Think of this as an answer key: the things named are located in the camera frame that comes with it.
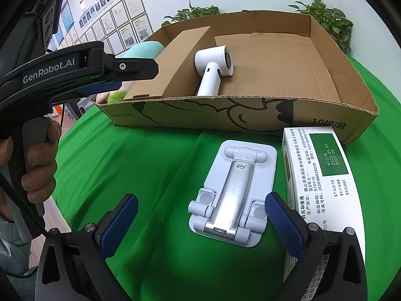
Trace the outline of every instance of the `gray sleeve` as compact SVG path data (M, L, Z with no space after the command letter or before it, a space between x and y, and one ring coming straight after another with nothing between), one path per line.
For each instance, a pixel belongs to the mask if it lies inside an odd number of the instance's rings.
M15 274L30 274L29 255L31 242L24 243L17 226L0 217L0 266ZM25 301L35 299L36 274L30 278L9 277L10 282Z

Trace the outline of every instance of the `white foldable phone stand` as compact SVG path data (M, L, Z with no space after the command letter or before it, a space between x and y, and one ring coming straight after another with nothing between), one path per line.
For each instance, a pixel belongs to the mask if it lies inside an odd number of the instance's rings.
M224 141L191 201L195 233L243 247L256 246L265 231L265 198L273 189L277 151L269 145Z

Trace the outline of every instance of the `human hand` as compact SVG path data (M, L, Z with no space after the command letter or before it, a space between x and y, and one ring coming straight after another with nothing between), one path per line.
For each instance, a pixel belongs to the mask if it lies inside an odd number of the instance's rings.
M57 170L56 154L59 148L57 141L60 135L61 126L56 121L53 121L47 130L49 140L29 148L28 161L31 165L38 167L23 175L21 184L28 192L28 200L31 203L44 202L51 196L56 187L54 174ZM11 137L6 140L0 140L0 167L9 162L13 149L14 142ZM11 210L1 187L0 215L7 221L13 221Z

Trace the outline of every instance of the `blue gripper pad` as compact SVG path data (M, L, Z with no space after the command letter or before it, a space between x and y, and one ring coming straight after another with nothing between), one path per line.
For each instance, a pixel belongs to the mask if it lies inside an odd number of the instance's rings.
M293 214L290 215L289 212L293 211L285 204L284 200L281 199L277 192L271 192L266 196L265 210L267 218L273 224L275 231L288 253L297 259L302 259L305 254L304 238L307 239L307 236L302 236L293 220L291 220ZM303 225L305 225L305 221L298 213L294 215L299 216L304 222Z
M100 256L103 260L113 257L118 247L120 246L124 236L138 214L138 198L135 195L130 195L123 205L116 207L120 208L117 214L113 214L112 221L107 226L104 233L100 236Z

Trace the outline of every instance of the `green label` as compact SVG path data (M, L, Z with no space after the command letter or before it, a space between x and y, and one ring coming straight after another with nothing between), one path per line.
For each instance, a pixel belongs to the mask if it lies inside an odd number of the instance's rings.
M348 174L340 149L331 133L311 133L309 136L324 177Z

